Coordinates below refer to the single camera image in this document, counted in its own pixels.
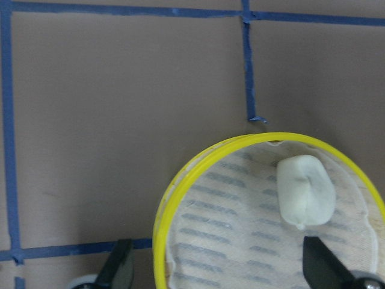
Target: gray floor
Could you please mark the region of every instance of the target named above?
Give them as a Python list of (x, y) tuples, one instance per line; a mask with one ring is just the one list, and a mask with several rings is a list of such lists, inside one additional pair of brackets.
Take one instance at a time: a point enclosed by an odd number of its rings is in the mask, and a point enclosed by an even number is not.
[[(241, 1), (230, 0), (82, 2), (241, 9)], [(385, 17), (384, 6), (251, 1), (255, 10), (368, 17)], [(24, 248), (151, 237), (159, 200), (183, 164), (246, 133), (320, 138), (385, 191), (385, 28), (253, 22), (257, 111), (269, 120), (264, 125), (246, 121), (238, 17), (14, 13), (12, 20)], [(2, 185), (1, 250), (9, 249), (4, 191)], [(0, 276), (10, 284), (4, 288), (12, 288), (16, 275), (26, 278), (28, 289), (63, 288), (71, 278), (98, 271), (105, 258), (35, 259), (22, 268), (2, 263)], [(135, 259), (134, 288), (154, 288), (151, 250), (136, 251)]]

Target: round container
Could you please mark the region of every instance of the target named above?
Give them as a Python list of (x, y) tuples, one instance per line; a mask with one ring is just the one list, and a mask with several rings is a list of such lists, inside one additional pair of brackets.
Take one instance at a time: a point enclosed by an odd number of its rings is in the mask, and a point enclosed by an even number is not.
[[(271, 152), (274, 152), (274, 148), (279, 147), (283, 142), (295, 142), (300, 146), (303, 145), (304, 147), (309, 147), (309, 149), (314, 149), (325, 153), (325, 155), (328, 155), (334, 159), (335, 162), (341, 165), (341, 167), (346, 170), (347, 174), (349, 174), (350, 177), (354, 179), (357, 184), (357, 188), (359, 188), (360, 194), (363, 196), (363, 202), (366, 204), (368, 209), (368, 222), (370, 223), (368, 225), (374, 229), (375, 236), (380, 236), (377, 238), (375, 245), (373, 245), (373, 252), (379, 256), (380, 265), (377, 266), (378, 260), (375, 258), (376, 261), (372, 262), (370, 268), (372, 271), (376, 271), (379, 275), (384, 274), (385, 268), (383, 267), (382, 262), (384, 259), (384, 252), (381, 250), (381, 248), (384, 248), (385, 244), (384, 239), (381, 238), (381, 235), (383, 236), (384, 234), (383, 220), (385, 219), (385, 205), (381, 199), (381, 196), (369, 178), (348, 157), (346, 157), (343, 153), (339, 152), (329, 144), (324, 143), (323, 141), (301, 134), (293, 134), (288, 132), (271, 132), (263, 134), (242, 135), (217, 143), (195, 156), (174, 177), (159, 205), (153, 230), (154, 273), (157, 289), (169, 288), (167, 285), (167, 278), (169, 273), (166, 269), (166, 248), (168, 233), (170, 231), (177, 210), (181, 205), (183, 197), (185, 197), (191, 187), (203, 174), (211, 169), (213, 165), (226, 159), (235, 152), (245, 152), (245, 149), (247, 150), (247, 148), (252, 148), (253, 146), (264, 143), (268, 145)], [(291, 154), (292, 155), (282, 156), (282, 158), (296, 155), (296, 152)], [(203, 282), (201, 284), (201, 286), (203, 286), (202, 288), (205, 288), (205, 286), (210, 287), (210, 285), (214, 287), (220, 287), (216, 282), (207, 284)]]

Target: yellow ring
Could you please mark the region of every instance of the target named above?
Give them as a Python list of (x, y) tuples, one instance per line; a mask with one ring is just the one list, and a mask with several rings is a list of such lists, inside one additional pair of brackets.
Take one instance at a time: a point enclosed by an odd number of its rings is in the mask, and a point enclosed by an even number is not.
[[(343, 161), (350, 169), (357, 174), (357, 176), (363, 181), (365, 186), (371, 192), (377, 206), (381, 211), (383, 220), (385, 221), (385, 204), (378, 193), (377, 189), (374, 187), (373, 183), (365, 175), (365, 173), (347, 156), (341, 153), (339, 150), (330, 146), (329, 144), (320, 141), (316, 138), (309, 137), (302, 134), (294, 134), (290, 132), (268, 132), (263, 134), (250, 134), (242, 135), (240, 137), (230, 138), (228, 140), (222, 141), (221, 143), (215, 144), (214, 146), (209, 147), (202, 153), (194, 157), (183, 169), (177, 174), (174, 178), (171, 185), (166, 190), (164, 197), (162, 198), (161, 206), (156, 215), (155, 227), (153, 233), (153, 253), (154, 253), (154, 275), (155, 275), (155, 284), (157, 289), (167, 289), (166, 275), (165, 275), (165, 247), (167, 242), (167, 234), (170, 229), (173, 217), (176, 213), (176, 210), (179, 207), (180, 202), (182, 201), (184, 195), (187, 193), (189, 188), (193, 183), (213, 164), (222, 158), (228, 156), (234, 151), (238, 151), (247, 146), (255, 145), (258, 143), (263, 143), (266, 141), (300, 141), (308, 145), (312, 145), (318, 148), (321, 148), (335, 157), (338, 157)], [(195, 167), (193, 167), (185, 177), (180, 181), (177, 187), (174, 189), (169, 200), (165, 204), (165, 200), (168, 197), (168, 194), (174, 185), (174, 181), (180, 177), (182, 172), (186, 170), (189, 164), (194, 160), (201, 157), (204, 153), (207, 153), (210, 149), (215, 148), (216, 146), (223, 144), (222, 146), (214, 149), (210, 154), (203, 157)]]

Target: blue tape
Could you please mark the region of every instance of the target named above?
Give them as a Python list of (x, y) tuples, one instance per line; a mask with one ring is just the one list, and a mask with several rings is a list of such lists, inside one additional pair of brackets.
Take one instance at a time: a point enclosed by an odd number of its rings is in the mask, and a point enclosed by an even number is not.
[(35, 2), (13, 2), (12, 10), (18, 12), (42, 13), (93, 13), (109, 15), (154, 15), (168, 17), (232, 17), (240, 16), (241, 11), (236, 10), (204, 10), (190, 8), (163, 8), (163, 7), (135, 7), (115, 5), (82, 5), (82, 4), (54, 4)]
[[(8, 232), (11, 250), (20, 249), (20, 228), (17, 203), (16, 153), (14, 144), (13, 80), (11, 47), (11, 1), (3, 0), (1, 8), (2, 112), (4, 134), (5, 190), (7, 195)], [(15, 254), (17, 265), (23, 264)]]
[(325, 24), (361, 25), (361, 26), (385, 26), (385, 19), (383, 18), (278, 13), (278, 12), (262, 12), (262, 11), (252, 12), (251, 20), (325, 23)]
[(245, 58), (245, 87), (246, 87), (247, 119), (252, 122), (263, 121), (263, 123), (267, 123), (267, 120), (265, 118), (256, 115), (253, 55), (251, 52), (251, 45), (250, 45), (250, 24), (249, 23), (243, 23), (243, 50), (244, 50), (244, 58)]
[(14, 289), (25, 289), (25, 280), (20, 277), (14, 278)]
[[(152, 248), (152, 239), (143, 238), (132, 240), (134, 249), (150, 249)], [(94, 253), (110, 252), (115, 245), (115, 242), (101, 242), (66, 246), (52, 246), (20, 249), (19, 255), (23, 259), (38, 259), (38, 258), (52, 258), (61, 256), (76, 256)], [(0, 251), (0, 261), (10, 261), (17, 255), (12, 250)]]

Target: yellow edge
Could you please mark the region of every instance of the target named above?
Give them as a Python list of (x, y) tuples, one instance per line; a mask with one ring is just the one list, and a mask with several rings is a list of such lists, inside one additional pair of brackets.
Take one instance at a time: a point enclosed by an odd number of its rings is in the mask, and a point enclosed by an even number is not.
[[(170, 196), (167, 204), (165, 204), (165, 208), (163, 210), (163, 214), (160, 216), (160, 211), (158, 210), (156, 216), (156, 226), (154, 228), (153, 234), (153, 252), (154, 252), (154, 275), (155, 275), (155, 283), (157, 289), (167, 289), (166, 283), (166, 274), (165, 274), (165, 247), (167, 242), (167, 234), (170, 229), (173, 217), (176, 213), (176, 210), (187, 193), (189, 188), (193, 185), (193, 183), (202, 175), (208, 168), (210, 168), (213, 164), (215, 164), (220, 159), (226, 157), (234, 151), (240, 150), (247, 146), (255, 145), (258, 143), (263, 143), (266, 141), (300, 141), (302, 143), (306, 143), (308, 145), (316, 146), (321, 148), (335, 157), (338, 157), (342, 160), (347, 166), (349, 166), (354, 173), (356, 173), (359, 178), (363, 181), (365, 186), (369, 189), (371, 194), (373, 195), (374, 200), (377, 203), (381, 211), (381, 215), (383, 216), (383, 220), (385, 221), (385, 204), (378, 193), (377, 189), (374, 187), (373, 183), (369, 180), (369, 178), (365, 175), (364, 172), (347, 156), (341, 153), (339, 150), (330, 146), (329, 144), (320, 141), (316, 138), (309, 137), (302, 134), (294, 134), (290, 132), (268, 132), (264, 134), (251, 134), (251, 135), (243, 135), (240, 137), (231, 138), (229, 140), (223, 141), (221, 143), (226, 143), (223, 146), (219, 147), (216, 150), (213, 150), (208, 156), (204, 157), (200, 162), (197, 163), (195, 167), (193, 167), (190, 172), (186, 174), (186, 176), (181, 180), (179, 185), (175, 188), (173, 194)], [(191, 160), (183, 169), (186, 169), (187, 166), (193, 161)], [(178, 173), (178, 175), (174, 178), (173, 181), (177, 180), (178, 176), (183, 172), (183, 169)], [(162, 199), (161, 205), (164, 203), (169, 191), (170, 187), (167, 189), (165, 196)]]

